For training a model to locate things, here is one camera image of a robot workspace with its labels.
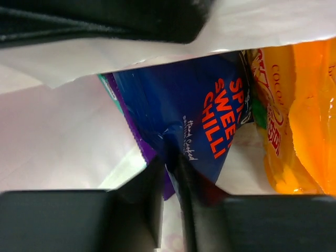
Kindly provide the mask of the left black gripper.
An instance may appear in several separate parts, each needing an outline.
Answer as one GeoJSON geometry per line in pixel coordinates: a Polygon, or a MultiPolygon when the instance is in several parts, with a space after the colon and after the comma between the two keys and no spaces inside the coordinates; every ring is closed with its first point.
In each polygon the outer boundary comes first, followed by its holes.
{"type": "Polygon", "coordinates": [[[194,41],[213,1],[1,0],[1,47],[89,37],[194,41]]]}

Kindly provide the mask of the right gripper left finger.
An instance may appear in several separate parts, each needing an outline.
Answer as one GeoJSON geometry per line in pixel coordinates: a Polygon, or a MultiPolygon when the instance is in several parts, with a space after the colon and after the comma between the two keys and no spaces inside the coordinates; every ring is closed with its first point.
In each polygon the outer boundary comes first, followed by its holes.
{"type": "Polygon", "coordinates": [[[154,158],[115,190],[1,193],[1,251],[154,251],[164,164],[154,158]]]}

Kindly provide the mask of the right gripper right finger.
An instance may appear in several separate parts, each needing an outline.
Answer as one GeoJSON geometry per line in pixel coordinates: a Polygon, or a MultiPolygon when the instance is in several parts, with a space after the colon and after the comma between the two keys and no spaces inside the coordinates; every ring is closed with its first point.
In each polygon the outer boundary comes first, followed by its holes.
{"type": "Polygon", "coordinates": [[[186,251],[335,251],[335,198],[232,195],[182,155],[174,177],[186,251]]]}

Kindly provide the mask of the purple blue snack packet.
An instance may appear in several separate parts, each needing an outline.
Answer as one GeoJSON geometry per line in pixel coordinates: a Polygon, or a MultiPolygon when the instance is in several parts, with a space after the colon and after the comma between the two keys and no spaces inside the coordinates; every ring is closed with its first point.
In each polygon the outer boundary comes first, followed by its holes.
{"type": "Polygon", "coordinates": [[[98,75],[123,113],[146,163],[157,155],[168,158],[179,145],[182,123],[172,105],[165,76],[149,70],[130,70],[98,75]]]}

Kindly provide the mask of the pink and cream paper bag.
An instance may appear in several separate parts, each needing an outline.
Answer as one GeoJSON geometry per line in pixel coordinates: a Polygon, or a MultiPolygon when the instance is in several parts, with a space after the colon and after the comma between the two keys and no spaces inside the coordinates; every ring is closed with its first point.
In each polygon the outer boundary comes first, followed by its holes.
{"type": "MultiPolygon", "coordinates": [[[[127,121],[99,74],[171,64],[265,47],[335,39],[335,1],[213,1],[207,22],[188,44],[105,37],[1,47],[1,193],[115,190],[146,163],[127,121]]],[[[232,195],[281,194],[270,185],[265,148],[253,117],[235,133],[212,184],[232,195]]],[[[183,214],[164,199],[161,240],[154,251],[186,251],[183,214]]]]}

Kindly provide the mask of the blue sweet chilli crisps bag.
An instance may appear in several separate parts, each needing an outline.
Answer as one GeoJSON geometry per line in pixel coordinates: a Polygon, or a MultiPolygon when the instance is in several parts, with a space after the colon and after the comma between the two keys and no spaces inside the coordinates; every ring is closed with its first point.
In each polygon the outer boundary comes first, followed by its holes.
{"type": "Polygon", "coordinates": [[[166,167],[164,199],[174,194],[171,159],[179,153],[215,183],[236,131],[251,121],[251,74],[245,51],[131,70],[164,75],[174,111],[181,119],[178,147],[168,158],[170,167],[166,167]]]}

